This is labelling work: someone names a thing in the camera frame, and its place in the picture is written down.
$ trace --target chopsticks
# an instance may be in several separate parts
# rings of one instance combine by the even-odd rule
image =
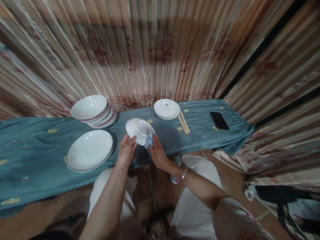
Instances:
[[[182,112],[179,113],[178,119],[179,119],[179,122],[180,122],[180,124],[181,124],[181,126],[182,126],[182,129],[183,129],[183,131],[184,131],[184,134],[185,134],[185,135],[189,135],[188,133],[190,133],[190,130],[189,130],[189,127],[188,127],[188,125],[187,125],[186,119],[184,118]]]

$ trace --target smartphone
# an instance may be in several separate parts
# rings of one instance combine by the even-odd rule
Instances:
[[[221,130],[230,130],[226,121],[223,119],[223,116],[221,113],[218,112],[210,112],[210,115],[214,121],[214,124],[217,128]]]

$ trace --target sleeve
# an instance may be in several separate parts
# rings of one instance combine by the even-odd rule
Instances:
[[[226,197],[213,214],[214,230],[218,240],[271,240],[271,235],[236,200]]]

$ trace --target white dish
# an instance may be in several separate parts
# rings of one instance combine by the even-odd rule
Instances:
[[[160,99],[154,104],[154,111],[162,118],[174,119],[180,113],[180,106],[170,99]]]
[[[116,120],[116,118],[117,118],[117,113],[114,112],[114,117],[108,123],[105,123],[104,125],[101,125],[101,126],[98,126],[98,127],[91,126],[91,125],[90,126],[93,127],[93,128],[97,128],[97,129],[106,128],[106,127],[111,126],[113,124],[113,122]]]
[[[175,118],[163,118],[163,117],[159,116],[156,112],[154,112],[154,114],[155,114],[159,119],[161,119],[161,120],[163,120],[163,121],[170,121],[170,120],[173,120],[173,119],[176,119],[176,118],[177,118],[177,117],[175,117]]]
[[[77,171],[77,170],[71,168],[71,167],[68,165],[68,162],[67,162],[67,167],[68,167],[70,170],[72,170],[72,171],[74,171],[74,172],[78,172],[78,173],[89,172],[89,171],[91,171],[91,170],[93,170],[93,169],[96,169],[96,168],[100,167],[102,164],[104,164],[104,163],[108,160],[108,158],[111,156],[112,150],[113,150],[113,143],[112,143],[111,151],[110,151],[110,153],[108,154],[108,156],[107,156],[101,163],[99,163],[97,166],[94,166],[93,168],[90,168],[90,169],[88,169],[88,170]]]
[[[107,99],[102,95],[92,95],[76,102],[71,108],[71,116],[78,120],[92,120],[106,110]]]
[[[110,133],[104,130],[87,132],[70,147],[67,164],[75,171],[92,169],[105,160],[112,150],[112,145]]]
[[[89,123],[92,125],[101,125],[101,124],[106,123],[110,118],[112,118],[113,110],[114,110],[113,107],[111,107],[109,114],[105,118],[101,119],[100,121],[89,122]]]
[[[111,108],[112,108],[112,106],[110,104],[108,104],[106,110],[104,110],[104,112],[101,113],[98,117],[95,117],[94,119],[92,119],[90,121],[89,120],[82,120],[82,122],[88,122],[90,124],[100,122],[101,120],[105,119],[110,114]]]
[[[132,118],[126,123],[126,130],[129,137],[137,136],[136,143],[144,146],[147,142],[147,136],[152,131],[153,127],[145,120],[140,118]]]

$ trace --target wooden floor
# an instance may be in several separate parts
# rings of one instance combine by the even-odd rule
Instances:
[[[202,150],[191,154],[205,157],[217,168],[225,190],[239,201],[261,223],[275,239],[291,239],[274,217],[256,199],[249,202],[243,194],[245,175],[239,173],[212,156],[212,150]],[[149,219],[157,209],[176,205],[182,185],[172,184],[168,174],[154,165],[144,166],[129,172],[130,177],[138,180],[133,201],[141,221]],[[57,195],[56,199],[28,204],[20,213],[10,218],[0,219],[1,239],[27,240],[41,233],[49,224],[76,213],[88,212],[89,197],[93,184]],[[74,233],[77,239],[85,222]],[[152,226],[156,232],[164,232],[163,224]]]

